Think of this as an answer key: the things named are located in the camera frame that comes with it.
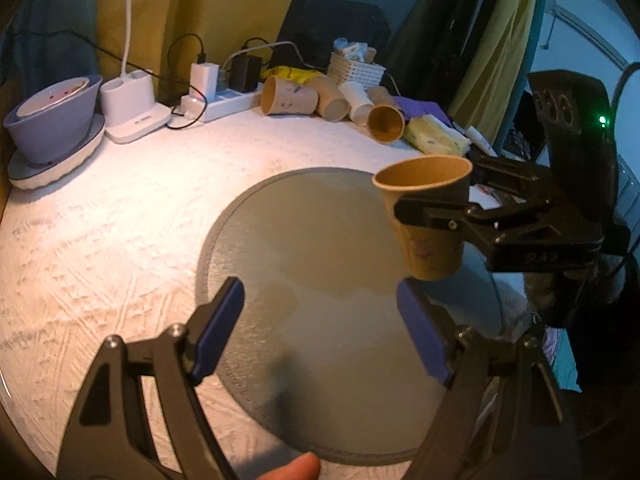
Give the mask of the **operator thumb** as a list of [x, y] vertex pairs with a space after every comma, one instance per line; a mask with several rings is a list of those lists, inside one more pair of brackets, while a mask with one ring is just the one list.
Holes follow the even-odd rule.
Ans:
[[259, 477], [259, 480], [318, 480], [321, 460], [314, 453], [306, 453], [295, 460]]

